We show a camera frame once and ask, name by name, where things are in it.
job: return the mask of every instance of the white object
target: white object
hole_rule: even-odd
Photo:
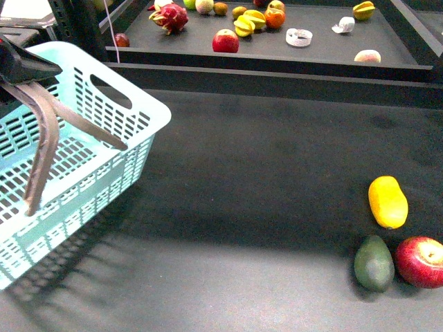
[[[305,47],[310,45],[312,32],[303,29],[288,29],[286,32],[286,42],[295,47]]]
[[[332,27],[332,31],[335,33],[350,33],[354,30],[355,20],[353,17],[342,17],[340,22]]]

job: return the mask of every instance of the dark gray table surface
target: dark gray table surface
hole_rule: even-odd
[[[252,3],[228,2],[228,14],[217,17],[214,12],[200,15],[188,10],[189,22],[182,33],[166,35],[166,32],[149,20],[150,11],[142,11],[126,33],[131,46],[149,52],[176,54],[214,55],[212,40],[218,30],[235,29],[231,11],[236,6],[258,9]],[[270,59],[292,59],[300,61],[333,62],[353,64],[355,55],[361,50],[374,49],[380,52],[385,66],[417,64],[400,38],[379,10],[369,21],[357,22],[349,34],[337,35],[331,29],[344,16],[352,16],[352,8],[288,5],[287,18],[279,30],[262,32],[241,38],[238,57],[265,57]],[[286,43],[289,28],[305,29],[313,33],[311,45],[295,48]]]
[[[149,92],[172,120],[141,179],[0,293],[4,331],[442,330],[443,288],[352,274],[368,234],[443,241],[441,111]],[[398,230],[368,206],[384,174]]]

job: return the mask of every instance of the black tabletop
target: black tabletop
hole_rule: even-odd
[[[443,241],[441,111],[149,92],[172,120],[141,179],[0,294],[2,326],[441,331],[443,290],[396,276],[375,295],[352,274],[369,234]],[[398,230],[368,205],[385,174],[409,202]]]

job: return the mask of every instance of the orange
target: orange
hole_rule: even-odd
[[[278,29],[284,23],[286,15],[283,10],[277,8],[268,8],[264,12],[264,18],[266,19],[266,26],[271,29]]]

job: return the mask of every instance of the shelf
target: shelf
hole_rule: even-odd
[[[301,6],[287,1],[283,27],[277,31],[263,28],[260,33],[241,38],[236,54],[213,52],[212,38],[222,28],[234,29],[230,12],[235,6],[255,8],[252,3],[228,2],[226,17],[189,10],[190,20],[183,32],[169,36],[148,19],[152,13],[147,11],[150,5],[139,6],[130,23],[126,19],[121,20],[123,23],[115,21],[117,29],[123,29],[117,31],[126,32],[132,43],[130,48],[119,48],[121,62],[416,82],[436,79],[434,65],[438,56],[434,45],[428,44],[425,27],[413,26],[415,15],[399,0],[380,1],[374,16],[367,22],[356,22],[354,31],[347,35],[337,35],[331,27],[342,17],[352,16],[353,2],[332,1],[333,6],[323,3],[328,2]],[[288,45],[288,28],[312,31],[311,45]],[[109,31],[104,31],[103,36],[109,38]],[[109,59],[115,62],[116,50],[110,40],[107,45]],[[382,62],[354,62],[355,55],[364,49],[379,51]]]
[[[207,16],[200,15],[195,10],[189,10],[189,22],[184,30],[169,36],[148,19],[152,12],[144,10],[126,33],[135,48],[165,53],[213,55],[212,40],[215,33],[224,28],[235,29],[231,10],[236,6],[256,8],[252,3],[227,4],[229,13],[225,17],[217,17],[213,12]],[[274,31],[263,28],[250,37],[240,38],[237,56],[354,64],[354,57],[359,51],[373,49],[381,53],[385,66],[417,65],[379,10],[376,10],[371,20],[357,22],[354,31],[345,35],[334,33],[331,27],[342,17],[352,16],[352,8],[288,5],[286,15],[281,29]],[[285,38],[289,28],[311,31],[314,35],[311,45],[305,48],[288,45]]]

